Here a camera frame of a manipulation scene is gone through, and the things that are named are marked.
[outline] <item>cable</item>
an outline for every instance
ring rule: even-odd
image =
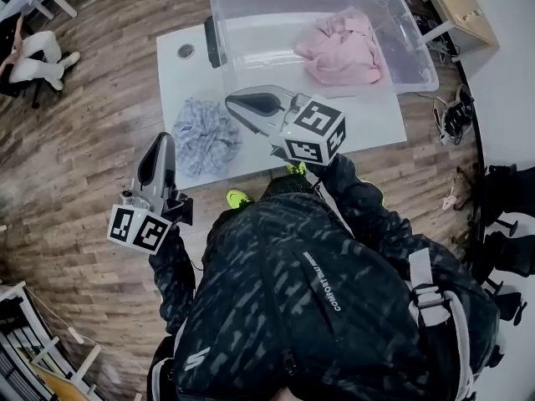
[[[26,288],[26,291],[29,292],[29,293],[33,296],[33,298],[35,298],[37,301],[39,301],[39,302],[44,306],[44,308],[45,308],[46,310],[48,310],[54,317],[56,317],[59,321],[61,321],[63,324],[65,324],[65,325],[67,326],[67,328],[72,328],[72,329],[74,329],[74,327],[73,327],[72,325],[67,324],[67,323],[66,323],[60,316],[58,316],[57,313],[53,312],[53,311],[50,309],[50,307],[48,307],[48,306],[44,303],[43,300],[41,300],[39,297],[37,297],[37,295],[34,294],[34,293],[28,288],[28,286],[26,286],[25,288]],[[91,338],[88,338],[87,336],[84,336],[84,335],[79,334],[79,333],[78,333],[78,335],[79,335],[81,338],[84,338],[84,339],[86,339],[86,340],[92,342],[94,345],[97,345],[97,344],[100,345],[105,351],[108,351],[109,353],[111,353],[111,354],[113,354],[113,355],[115,355],[115,356],[117,356],[117,357],[119,357],[119,358],[122,358],[122,359],[124,359],[125,361],[128,361],[129,363],[133,363],[133,364],[135,364],[137,367],[139,367],[141,370],[143,370],[144,373],[146,373],[146,371],[147,371],[146,368],[144,368],[141,364],[139,364],[139,363],[138,363],[137,361],[135,361],[134,359],[127,358],[127,357],[121,355],[120,353],[118,353],[118,352],[116,352],[116,351],[113,351],[113,350],[107,348],[107,347],[106,347],[105,345],[103,345],[102,343],[98,343],[98,342],[96,342],[95,340],[93,340],[93,339],[91,339]]]
[[[461,46],[459,46],[458,44],[454,44],[453,43],[453,47],[457,51],[457,55],[450,55],[450,56],[452,56],[453,58],[457,58],[457,57],[459,57],[459,55],[461,55]]]
[[[203,272],[204,271],[204,269],[199,269],[197,266],[195,266],[195,263],[193,262],[193,260],[191,258],[190,258],[190,261],[191,261],[191,265],[193,267],[195,267],[199,272]]]
[[[433,100],[433,117],[435,118],[435,123],[436,123],[436,128],[438,129],[439,131],[439,134],[440,135],[443,135],[445,132],[444,132],[444,129],[442,127],[442,119],[444,118],[444,113],[446,111],[446,108],[448,106],[448,103],[442,99],[441,97],[430,97],[429,95],[424,95],[424,94],[420,94],[418,92],[415,92],[416,95],[422,97],[422,98],[427,98],[427,99],[432,99]],[[443,106],[444,106],[444,109],[442,110],[442,114],[439,113],[439,110],[438,110],[438,107],[436,106],[436,102],[440,102]]]
[[[459,131],[459,134],[457,134],[457,136],[455,137],[455,141],[453,141],[453,144],[454,145],[459,145],[461,143],[462,136],[463,136],[463,133],[462,133],[462,129],[461,129]]]

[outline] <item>chair leg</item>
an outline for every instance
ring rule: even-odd
[[[26,22],[26,19],[24,19],[23,21],[23,30],[29,34],[30,36],[33,36],[33,30],[32,28],[28,25],[28,23]]]
[[[61,92],[62,92],[62,91],[57,90],[57,89],[54,89],[54,88],[52,87],[52,85],[51,85],[49,82],[46,82],[46,81],[45,81],[45,83],[48,85],[48,88],[49,88],[52,92],[54,92],[54,93],[55,93],[56,95],[58,95],[59,97],[61,96]]]
[[[39,91],[41,90],[41,86],[43,86],[43,79],[39,79],[35,82],[35,90],[33,91],[33,101],[32,101],[32,109],[38,109],[39,104]]]

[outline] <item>transparent plastic bin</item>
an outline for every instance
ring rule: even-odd
[[[293,92],[351,96],[370,88],[397,94],[438,89],[438,77],[405,0],[210,0],[225,92],[276,84]],[[294,53],[299,36],[319,18],[346,8],[365,13],[388,69],[372,85],[328,86]]]

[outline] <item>pink cloth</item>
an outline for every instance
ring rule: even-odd
[[[316,21],[295,53],[308,59],[305,68],[322,84],[372,84],[382,77],[374,30],[355,8]]]

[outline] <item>neon yellow shoe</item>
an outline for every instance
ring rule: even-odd
[[[291,175],[294,174],[300,174],[300,175],[306,175],[307,174],[307,167],[304,164],[304,162],[301,162],[299,166],[296,165],[287,165],[286,168],[288,169],[288,172]]]
[[[228,205],[233,209],[238,209],[247,203],[254,202],[249,196],[239,190],[229,190],[227,193]]]

